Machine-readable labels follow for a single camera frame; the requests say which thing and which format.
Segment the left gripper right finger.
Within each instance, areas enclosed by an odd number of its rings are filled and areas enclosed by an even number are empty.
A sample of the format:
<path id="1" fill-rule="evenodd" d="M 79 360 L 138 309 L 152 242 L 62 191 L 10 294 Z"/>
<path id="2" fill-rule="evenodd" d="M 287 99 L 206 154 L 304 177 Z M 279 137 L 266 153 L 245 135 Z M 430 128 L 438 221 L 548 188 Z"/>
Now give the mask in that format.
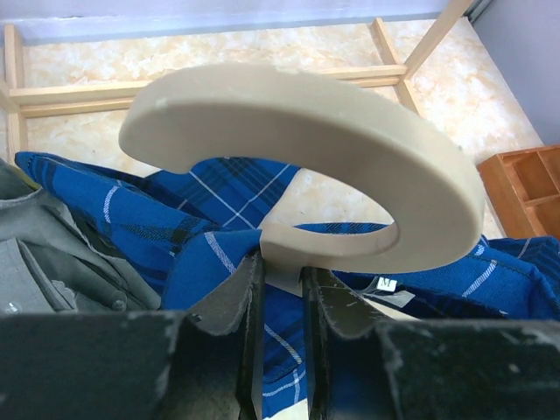
<path id="1" fill-rule="evenodd" d="M 300 279 L 310 418 L 558 418 L 558 323 L 395 320 L 329 270 Z"/>

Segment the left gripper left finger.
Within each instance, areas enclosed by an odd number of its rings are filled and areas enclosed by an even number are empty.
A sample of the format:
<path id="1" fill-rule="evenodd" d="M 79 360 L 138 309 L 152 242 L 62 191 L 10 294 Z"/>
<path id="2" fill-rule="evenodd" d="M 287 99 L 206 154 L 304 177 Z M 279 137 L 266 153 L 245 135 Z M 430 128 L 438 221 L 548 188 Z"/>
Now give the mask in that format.
<path id="1" fill-rule="evenodd" d="M 4 419 L 259 419 L 264 263 L 186 311 L 1 319 Z"/>

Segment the blue plaid shirt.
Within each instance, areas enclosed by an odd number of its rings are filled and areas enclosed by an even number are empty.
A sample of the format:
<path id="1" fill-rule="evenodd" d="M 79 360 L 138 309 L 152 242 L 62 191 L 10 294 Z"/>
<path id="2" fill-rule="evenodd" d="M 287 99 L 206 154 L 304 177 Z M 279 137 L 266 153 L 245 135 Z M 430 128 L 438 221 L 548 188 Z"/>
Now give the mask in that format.
<path id="1" fill-rule="evenodd" d="M 23 151 L 17 166 L 62 201 L 124 255 L 161 297 L 163 307 L 185 309 L 231 275 L 261 237 L 260 224 L 298 173 L 289 164 L 219 157 L 185 174 L 147 177 Z M 380 273 L 342 272 L 339 278 L 364 298 L 420 319 L 558 320 L 559 243 L 481 237 L 458 261 L 437 269 L 395 274 L 394 292 L 378 288 Z M 559 362 L 533 374 L 493 350 L 454 360 L 454 385 L 440 367 L 397 365 L 412 387 L 405 414 L 415 419 L 556 419 Z"/>

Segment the grey shirt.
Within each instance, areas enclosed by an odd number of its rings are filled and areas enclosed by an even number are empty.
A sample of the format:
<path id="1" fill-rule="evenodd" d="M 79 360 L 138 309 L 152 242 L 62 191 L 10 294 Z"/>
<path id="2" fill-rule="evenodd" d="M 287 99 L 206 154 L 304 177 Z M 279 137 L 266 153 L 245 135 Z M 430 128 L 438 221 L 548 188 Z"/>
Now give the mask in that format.
<path id="1" fill-rule="evenodd" d="M 1 312 L 156 310 L 115 247 L 18 168 L 1 163 Z"/>

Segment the wooden hanger with blue shirt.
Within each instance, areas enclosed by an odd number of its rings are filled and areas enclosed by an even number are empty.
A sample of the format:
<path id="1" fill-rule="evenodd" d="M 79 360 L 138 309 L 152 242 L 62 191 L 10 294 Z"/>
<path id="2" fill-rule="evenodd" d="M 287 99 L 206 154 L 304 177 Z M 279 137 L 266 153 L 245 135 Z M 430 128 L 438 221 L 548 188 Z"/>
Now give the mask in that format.
<path id="1" fill-rule="evenodd" d="M 393 221 L 373 233 L 262 225 L 266 282 L 302 300 L 305 268 L 334 276 L 430 270 L 480 238 L 483 187 L 459 148 L 415 112 L 328 76 L 241 63 L 182 69 L 136 96 L 119 144 L 170 172 L 209 158 L 284 162 L 379 203 Z"/>

